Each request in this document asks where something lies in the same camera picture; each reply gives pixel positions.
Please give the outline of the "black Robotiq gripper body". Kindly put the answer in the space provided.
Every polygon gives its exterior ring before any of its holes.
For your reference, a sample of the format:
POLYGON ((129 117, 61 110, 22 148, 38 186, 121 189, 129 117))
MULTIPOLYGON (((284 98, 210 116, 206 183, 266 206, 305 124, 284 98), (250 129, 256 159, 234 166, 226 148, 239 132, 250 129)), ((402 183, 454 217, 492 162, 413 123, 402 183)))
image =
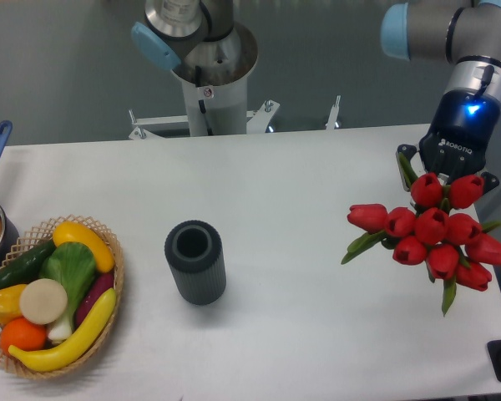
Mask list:
POLYGON ((486 165, 486 150, 501 110, 497 101, 462 90, 446 93, 419 143, 427 172, 449 181, 474 175, 486 165))

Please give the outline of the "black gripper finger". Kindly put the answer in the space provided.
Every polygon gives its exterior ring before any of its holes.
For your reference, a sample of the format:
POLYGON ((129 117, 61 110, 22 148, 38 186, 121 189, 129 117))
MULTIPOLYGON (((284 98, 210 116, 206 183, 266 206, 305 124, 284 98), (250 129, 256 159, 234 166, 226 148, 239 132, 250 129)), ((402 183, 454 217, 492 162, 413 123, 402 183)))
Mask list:
POLYGON ((411 188, 418 179, 418 173, 412 167, 412 159, 418 153, 414 145, 402 144, 397 147, 396 160, 404 188, 411 188))
POLYGON ((480 177, 483 179, 483 193, 485 195, 499 186, 499 178, 486 170, 481 173, 480 177))

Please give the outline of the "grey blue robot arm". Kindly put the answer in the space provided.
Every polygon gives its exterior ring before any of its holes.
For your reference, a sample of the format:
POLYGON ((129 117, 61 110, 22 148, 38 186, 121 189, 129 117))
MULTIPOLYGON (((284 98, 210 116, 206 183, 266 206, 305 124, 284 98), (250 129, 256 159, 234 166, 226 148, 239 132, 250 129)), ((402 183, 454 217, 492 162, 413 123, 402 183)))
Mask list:
MULTIPOLYGON (((148 1, 131 30, 135 47, 180 81, 193 136, 265 133, 277 104, 247 112, 247 79, 257 42, 234 19, 231 1, 148 1)), ((453 66, 428 132, 397 149, 399 165, 418 156, 451 184, 466 175, 498 186, 485 153, 501 114, 501 1, 416 1, 391 6, 380 31, 394 58, 443 59, 453 66)))

